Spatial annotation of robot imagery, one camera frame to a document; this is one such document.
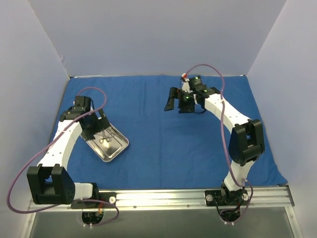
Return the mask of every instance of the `white backdrop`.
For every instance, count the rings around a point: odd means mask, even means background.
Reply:
[[[29,0],[70,76],[246,74],[285,1]]]
[[[5,199],[18,171],[47,145],[68,81],[58,55],[26,0],[0,7],[0,232],[19,237],[24,216]],[[12,194],[14,207],[26,210],[30,194],[23,175]]]
[[[249,74],[304,237],[317,235],[316,0],[289,0]]]

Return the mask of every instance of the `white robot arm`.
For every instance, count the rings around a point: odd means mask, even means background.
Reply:
[[[76,96],[74,106],[60,116],[56,138],[63,135],[47,151],[37,166],[29,167],[27,179],[34,203],[36,204],[71,204],[78,199],[98,199],[99,190],[95,183],[74,183],[67,172],[67,164],[79,136],[85,141],[95,139],[94,135],[109,128],[110,123],[103,110],[101,118],[91,113],[72,124],[78,116],[91,111],[91,99]]]
[[[230,131],[230,133],[232,132],[233,128],[235,128],[236,125],[244,125],[249,123],[250,118],[238,112],[225,99],[223,100],[225,103],[223,124]],[[214,114],[220,120],[221,112],[222,112],[222,101],[221,101],[220,95],[216,93],[206,98],[205,109],[211,112],[212,114]],[[239,184],[242,184],[243,181],[247,179],[250,168],[254,164],[254,162],[255,161],[252,161],[252,160],[248,161],[244,166],[241,166],[240,164],[234,161],[231,162],[231,169]],[[224,179],[223,182],[229,191],[237,191],[241,189],[234,182],[230,172],[228,172],[228,175]]]
[[[174,99],[178,99],[179,113],[196,113],[195,105],[199,104],[219,120],[221,119],[222,100],[220,92],[216,88],[207,88],[202,84],[200,76],[181,79],[184,83],[181,89],[171,88],[165,111],[174,109]],[[229,154],[231,156],[231,169],[239,184],[247,179],[251,166],[264,152],[263,126],[259,120],[251,120],[241,114],[225,99],[223,123],[231,133]],[[223,181],[229,192],[240,189],[233,180],[230,172]]]
[[[62,133],[72,120],[64,120],[58,123],[57,132],[54,139]],[[77,138],[82,133],[82,127],[79,122],[74,123],[60,139],[53,144],[43,159],[38,163],[38,166],[52,168],[56,165],[65,168],[67,171],[67,164],[73,147]],[[93,196],[93,185],[91,183],[79,183],[75,182],[75,195],[73,200],[91,198]]]

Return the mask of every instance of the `blue fabric mat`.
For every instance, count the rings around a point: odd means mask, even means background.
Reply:
[[[112,162],[103,162],[79,138],[68,163],[74,182],[96,182],[103,189],[186,189],[219,187],[228,173],[220,136],[220,121],[203,115],[164,112],[170,87],[179,76],[126,76],[70,79],[59,109],[72,106],[78,91],[99,87],[107,94],[109,121],[129,140],[129,147]],[[208,87],[221,88],[218,77],[202,77]],[[252,119],[261,119],[246,77],[226,77],[225,98]],[[83,93],[97,108],[103,101],[95,90]],[[226,141],[230,134],[226,130]],[[253,165],[248,180],[257,185],[287,181],[279,173],[267,138],[266,151]]]

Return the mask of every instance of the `black joint housing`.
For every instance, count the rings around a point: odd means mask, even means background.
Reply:
[[[35,204],[70,204],[75,197],[75,184],[64,167],[31,166],[26,176]]]
[[[229,154],[234,162],[244,166],[249,161],[257,160],[264,151],[264,132],[260,120],[249,120],[232,129]]]

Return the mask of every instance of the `screw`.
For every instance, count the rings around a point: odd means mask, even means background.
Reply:
[[[110,204],[114,204],[115,201],[116,201],[115,197],[110,197],[110,198],[109,198],[109,203],[110,203]]]
[[[248,196],[246,193],[243,193],[243,194],[242,194],[242,199],[243,199],[244,201],[248,201],[249,196]]]
[[[206,200],[207,200],[207,202],[212,202],[213,201],[213,196],[211,194],[208,194],[206,196]]]

